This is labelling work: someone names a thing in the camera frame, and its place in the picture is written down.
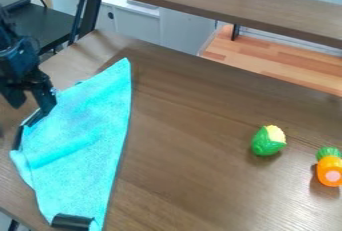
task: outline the toy carrot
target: toy carrot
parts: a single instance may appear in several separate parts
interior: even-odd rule
[[[318,180],[329,187],[342,185],[341,152],[335,147],[322,147],[316,153],[316,159]]]

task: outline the green toy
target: green toy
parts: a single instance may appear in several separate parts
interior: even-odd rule
[[[261,127],[252,139],[252,152],[258,156],[274,155],[285,146],[285,134],[275,125]]]

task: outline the toy vegetable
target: toy vegetable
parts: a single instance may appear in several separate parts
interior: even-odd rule
[[[318,180],[329,187],[342,185],[341,152],[335,147],[322,147],[316,153],[316,159]]]
[[[275,125],[261,127],[252,140],[252,151],[258,156],[273,155],[285,146],[285,134]]]

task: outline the towel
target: towel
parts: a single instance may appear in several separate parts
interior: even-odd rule
[[[50,224],[66,214],[91,218],[89,230],[102,230],[131,111],[128,59],[58,93],[57,102],[24,127],[10,158]]]

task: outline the wooden tabletop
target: wooden tabletop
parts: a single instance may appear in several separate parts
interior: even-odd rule
[[[320,146],[342,146],[339,98],[98,31],[42,69],[66,88],[123,57],[133,106],[106,230],[341,230],[339,189],[311,172]],[[0,207],[50,231],[8,159],[15,127],[34,108],[1,98]],[[283,128],[288,146],[259,158],[250,141],[265,124]]]
[[[316,0],[137,0],[342,48],[342,6]]]

